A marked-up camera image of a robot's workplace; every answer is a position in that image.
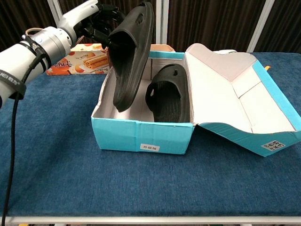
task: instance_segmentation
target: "slide sandal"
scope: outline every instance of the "slide sandal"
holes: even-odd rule
[[[137,94],[151,49],[153,25],[152,5],[142,2],[109,35],[114,43],[109,47],[109,58],[117,78],[113,103],[119,112],[128,109]]]
[[[190,102],[185,69],[164,66],[148,86],[145,101],[155,122],[189,122]]]

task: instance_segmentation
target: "table edge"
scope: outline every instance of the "table edge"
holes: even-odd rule
[[[7,217],[7,224],[301,224],[301,217]]]

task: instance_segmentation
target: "blue tablecloth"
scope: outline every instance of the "blue tablecloth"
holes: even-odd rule
[[[254,53],[301,114],[301,55]],[[41,75],[16,120],[10,216],[301,216],[301,144],[263,158],[197,127],[185,155],[100,150],[103,75]],[[0,206],[13,101],[0,109]]]

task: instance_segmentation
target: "dark curtain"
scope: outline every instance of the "dark curtain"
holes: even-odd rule
[[[31,27],[55,26],[46,0],[0,0],[0,51],[18,43]]]
[[[263,0],[169,0],[167,43],[185,51],[193,43],[210,50],[246,51]]]
[[[154,14],[155,14],[155,21],[156,21],[156,0],[148,0],[148,1],[150,1],[152,4],[152,7],[154,9]],[[77,7],[83,2],[85,2],[85,0],[59,0],[63,14]],[[139,5],[141,0],[101,0],[100,2],[102,4],[117,6],[119,10],[121,10],[125,14],[128,14],[133,8]],[[155,43],[155,41],[156,41],[156,22],[154,22],[152,43]],[[84,38],[81,43],[94,43],[94,41],[91,39]]]
[[[274,2],[255,51],[301,53],[300,0]]]

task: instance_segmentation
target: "box flap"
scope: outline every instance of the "box flap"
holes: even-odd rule
[[[166,44],[151,44],[151,51],[165,51],[165,52],[174,52],[174,49]]]
[[[185,63],[193,122],[226,123],[249,133],[295,131],[254,70],[257,62],[249,53],[218,54],[202,44],[190,46]]]

